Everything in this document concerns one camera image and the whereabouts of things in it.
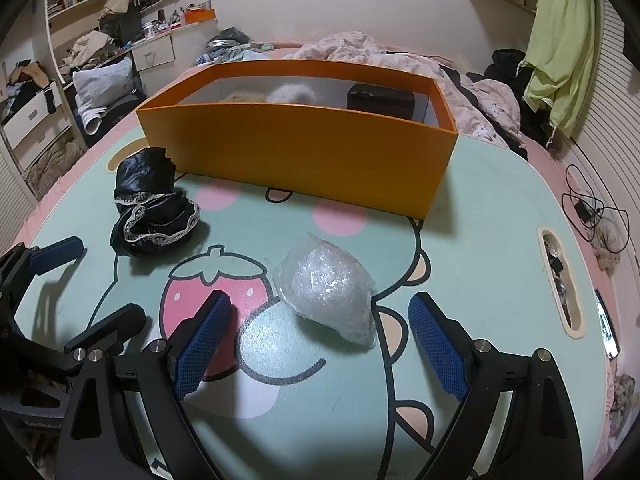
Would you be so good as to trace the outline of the black lace fabric bundle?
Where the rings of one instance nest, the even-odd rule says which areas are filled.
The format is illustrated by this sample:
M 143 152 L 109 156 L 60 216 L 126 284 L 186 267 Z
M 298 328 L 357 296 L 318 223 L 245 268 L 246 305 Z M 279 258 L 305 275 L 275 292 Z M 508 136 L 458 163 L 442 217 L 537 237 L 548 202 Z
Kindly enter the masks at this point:
M 144 148 L 116 171 L 119 213 L 111 248 L 130 258 L 151 257 L 185 243 L 200 222 L 200 207 L 175 187 L 176 165 L 164 148 Z

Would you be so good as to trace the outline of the clear bubble wrap bundle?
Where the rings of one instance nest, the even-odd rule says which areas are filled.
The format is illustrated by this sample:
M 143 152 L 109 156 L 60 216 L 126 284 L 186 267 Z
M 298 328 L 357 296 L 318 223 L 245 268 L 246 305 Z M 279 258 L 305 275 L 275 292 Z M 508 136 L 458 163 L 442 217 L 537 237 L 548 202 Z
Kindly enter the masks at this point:
M 349 252 L 314 234 L 296 242 L 274 272 L 278 296 L 301 318 L 363 348 L 375 345 L 375 281 Z

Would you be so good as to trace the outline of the beige fluffy pompom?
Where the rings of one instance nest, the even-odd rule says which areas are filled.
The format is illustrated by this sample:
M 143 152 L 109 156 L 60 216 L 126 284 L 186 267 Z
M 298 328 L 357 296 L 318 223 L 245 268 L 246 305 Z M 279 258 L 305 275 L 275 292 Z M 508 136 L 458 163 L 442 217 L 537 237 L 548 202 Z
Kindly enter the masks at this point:
M 235 90 L 224 98 L 226 103 L 263 103 L 266 100 L 264 92 Z

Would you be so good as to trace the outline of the grey fluffy pompom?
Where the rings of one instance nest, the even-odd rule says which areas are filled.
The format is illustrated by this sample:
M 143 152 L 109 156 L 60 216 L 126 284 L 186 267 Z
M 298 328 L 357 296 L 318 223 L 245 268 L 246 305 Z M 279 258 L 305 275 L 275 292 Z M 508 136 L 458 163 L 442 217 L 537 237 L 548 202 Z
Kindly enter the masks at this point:
M 314 105 L 318 101 L 314 90 L 306 84 L 281 84 L 266 96 L 267 103 Z

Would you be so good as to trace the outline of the black velvet pouch bag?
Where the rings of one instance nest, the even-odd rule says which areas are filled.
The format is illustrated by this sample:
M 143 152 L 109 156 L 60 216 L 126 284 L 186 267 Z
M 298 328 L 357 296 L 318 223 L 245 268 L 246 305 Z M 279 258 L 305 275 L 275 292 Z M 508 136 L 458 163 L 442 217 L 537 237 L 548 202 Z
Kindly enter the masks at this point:
M 411 120 L 415 106 L 411 91 L 354 84 L 347 92 L 347 108 L 358 112 Z

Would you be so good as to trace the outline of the smartphone with lit screen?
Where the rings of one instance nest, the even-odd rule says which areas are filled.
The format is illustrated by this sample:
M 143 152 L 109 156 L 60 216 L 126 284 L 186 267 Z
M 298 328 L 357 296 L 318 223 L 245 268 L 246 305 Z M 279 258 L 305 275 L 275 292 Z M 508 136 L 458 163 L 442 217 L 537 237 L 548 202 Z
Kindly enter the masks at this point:
M 620 345 L 618 344 L 613 322 L 611 317 L 608 315 L 608 309 L 605 307 L 605 303 L 599 289 L 596 288 L 594 290 L 594 296 L 596 296 L 597 301 L 605 353 L 608 356 L 608 359 L 612 361 L 620 354 Z

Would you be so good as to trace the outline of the grey white pillow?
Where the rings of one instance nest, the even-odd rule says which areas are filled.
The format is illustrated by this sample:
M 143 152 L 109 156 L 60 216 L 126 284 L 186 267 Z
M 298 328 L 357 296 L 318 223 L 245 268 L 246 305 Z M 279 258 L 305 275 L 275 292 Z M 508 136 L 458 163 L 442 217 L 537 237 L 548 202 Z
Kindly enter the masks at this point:
M 134 63 L 129 56 L 92 70 L 73 73 L 75 101 L 87 136 L 96 134 L 107 109 L 134 90 Z

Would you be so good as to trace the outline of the white drawer cabinet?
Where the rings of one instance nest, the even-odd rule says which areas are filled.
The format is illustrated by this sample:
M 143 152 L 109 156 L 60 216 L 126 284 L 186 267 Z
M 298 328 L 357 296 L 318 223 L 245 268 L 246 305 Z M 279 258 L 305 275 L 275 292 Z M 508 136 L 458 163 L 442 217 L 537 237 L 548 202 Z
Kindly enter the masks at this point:
M 138 72 L 175 61 L 174 47 L 171 36 L 168 34 L 135 44 L 131 49 L 131 54 Z

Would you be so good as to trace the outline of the light blue clothing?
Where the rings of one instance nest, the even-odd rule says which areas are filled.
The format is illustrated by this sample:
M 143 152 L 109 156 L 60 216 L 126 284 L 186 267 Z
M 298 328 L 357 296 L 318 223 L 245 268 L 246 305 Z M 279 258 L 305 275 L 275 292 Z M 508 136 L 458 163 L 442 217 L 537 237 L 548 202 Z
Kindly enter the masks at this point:
M 239 61 L 256 61 L 268 58 L 268 53 L 274 50 L 269 42 L 256 44 L 237 44 L 231 40 L 217 40 L 205 48 L 205 52 L 196 59 L 197 66 L 209 64 L 224 64 Z

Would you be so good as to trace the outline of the small orange box on desk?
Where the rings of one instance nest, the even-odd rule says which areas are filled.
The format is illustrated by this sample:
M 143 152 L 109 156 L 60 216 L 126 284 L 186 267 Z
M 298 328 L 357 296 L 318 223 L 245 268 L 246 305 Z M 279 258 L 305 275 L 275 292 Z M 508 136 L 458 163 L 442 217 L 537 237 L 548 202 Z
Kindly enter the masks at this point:
M 216 18 L 214 9 L 191 8 L 184 10 L 184 22 L 187 25 L 206 22 Z

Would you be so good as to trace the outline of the pink floral duvet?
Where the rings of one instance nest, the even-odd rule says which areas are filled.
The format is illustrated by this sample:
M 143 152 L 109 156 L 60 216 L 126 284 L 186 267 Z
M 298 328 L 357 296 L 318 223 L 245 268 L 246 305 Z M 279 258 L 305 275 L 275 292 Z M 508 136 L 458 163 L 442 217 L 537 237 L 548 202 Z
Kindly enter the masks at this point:
M 436 81 L 458 133 L 508 148 L 525 158 L 521 112 L 511 88 L 495 79 L 474 81 L 428 56 L 390 52 L 364 32 L 340 32 L 308 42 L 292 54 L 298 60 L 341 61 L 391 68 Z

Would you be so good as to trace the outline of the orange cardboard box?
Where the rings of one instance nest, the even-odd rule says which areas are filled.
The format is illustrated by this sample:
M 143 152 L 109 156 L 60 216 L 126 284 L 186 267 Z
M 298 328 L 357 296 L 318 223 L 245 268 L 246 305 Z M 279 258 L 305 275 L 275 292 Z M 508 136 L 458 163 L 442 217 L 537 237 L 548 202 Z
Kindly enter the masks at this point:
M 436 125 L 360 110 L 288 103 L 201 102 L 224 79 L 312 77 L 427 96 Z M 338 200 L 416 219 L 427 216 L 458 132 L 436 82 L 381 66 L 263 60 L 203 68 L 136 110 L 146 140 L 178 170 Z

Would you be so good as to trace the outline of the black clothes pile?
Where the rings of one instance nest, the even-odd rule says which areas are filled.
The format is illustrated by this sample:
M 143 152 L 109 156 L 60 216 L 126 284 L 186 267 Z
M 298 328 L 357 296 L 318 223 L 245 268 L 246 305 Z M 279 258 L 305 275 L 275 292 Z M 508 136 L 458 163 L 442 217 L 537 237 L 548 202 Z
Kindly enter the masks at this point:
M 533 69 L 528 66 L 521 66 L 525 53 L 518 49 L 498 49 L 491 55 L 491 63 L 484 73 L 467 73 L 473 82 L 483 79 L 495 79 L 509 86 L 514 94 L 523 94 Z

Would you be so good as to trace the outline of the green hanging cloth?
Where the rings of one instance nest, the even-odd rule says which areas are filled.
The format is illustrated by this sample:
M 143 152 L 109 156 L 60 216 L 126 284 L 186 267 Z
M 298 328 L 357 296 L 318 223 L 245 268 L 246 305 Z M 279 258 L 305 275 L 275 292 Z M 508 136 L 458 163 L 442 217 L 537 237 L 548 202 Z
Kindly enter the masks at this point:
M 538 0 L 521 66 L 533 70 L 524 102 L 549 111 L 552 128 L 566 136 L 577 129 L 596 67 L 597 0 Z

